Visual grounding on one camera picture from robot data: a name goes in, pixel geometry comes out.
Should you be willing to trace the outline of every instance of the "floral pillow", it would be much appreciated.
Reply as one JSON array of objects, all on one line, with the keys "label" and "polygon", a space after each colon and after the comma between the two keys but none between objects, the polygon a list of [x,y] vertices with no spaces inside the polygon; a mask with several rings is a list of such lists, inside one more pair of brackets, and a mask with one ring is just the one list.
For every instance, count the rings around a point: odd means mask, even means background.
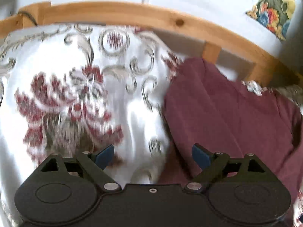
[{"label": "floral pillow", "polygon": [[156,183],[169,137],[161,106],[178,59],[152,32],[128,26],[51,25],[15,31],[0,50],[1,201],[50,154],[110,144],[105,172]]},{"label": "floral pillow", "polygon": [[294,0],[259,0],[246,14],[284,41],[295,7]]}]

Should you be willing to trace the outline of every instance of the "wooden slat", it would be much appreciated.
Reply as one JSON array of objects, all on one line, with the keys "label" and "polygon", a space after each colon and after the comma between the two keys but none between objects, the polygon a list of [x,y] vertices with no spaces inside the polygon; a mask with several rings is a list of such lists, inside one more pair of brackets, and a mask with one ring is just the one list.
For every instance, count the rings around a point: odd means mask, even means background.
[{"label": "wooden slat", "polygon": [[202,58],[209,63],[215,64],[219,57],[221,47],[209,42],[204,44]]},{"label": "wooden slat", "polygon": [[[221,47],[232,54],[255,63],[256,67],[247,79],[258,80],[264,85],[271,80],[275,67],[281,64],[278,59],[253,42],[223,27],[185,13],[151,5],[126,2],[80,2],[50,6],[50,3],[46,2],[27,6],[27,9],[34,15],[38,24],[47,25],[77,21],[135,25],[167,30],[204,40],[209,44],[206,46],[203,56],[208,58],[209,61],[216,61]],[[0,21],[1,29],[4,27],[3,25],[9,25],[7,29],[2,29],[2,34],[8,34],[10,31],[21,28],[23,23],[24,27],[32,26],[26,18],[22,20],[23,22],[20,23],[19,19],[19,24],[16,24],[16,17]]]},{"label": "wooden slat", "polygon": [[265,87],[269,84],[272,79],[272,75],[275,72],[273,68],[266,68],[261,65],[255,64],[253,69],[250,71],[248,76],[245,78],[245,81],[254,80],[262,87]]},{"label": "wooden slat", "polygon": [[0,38],[6,37],[10,32],[22,29],[22,16],[14,15],[0,21]]},{"label": "wooden slat", "polygon": [[[38,25],[43,25],[43,12],[44,8],[50,7],[51,2],[33,3],[28,6],[22,7],[19,11],[25,11],[31,14]],[[23,28],[28,28],[34,26],[33,22],[26,16],[22,17]]]}]

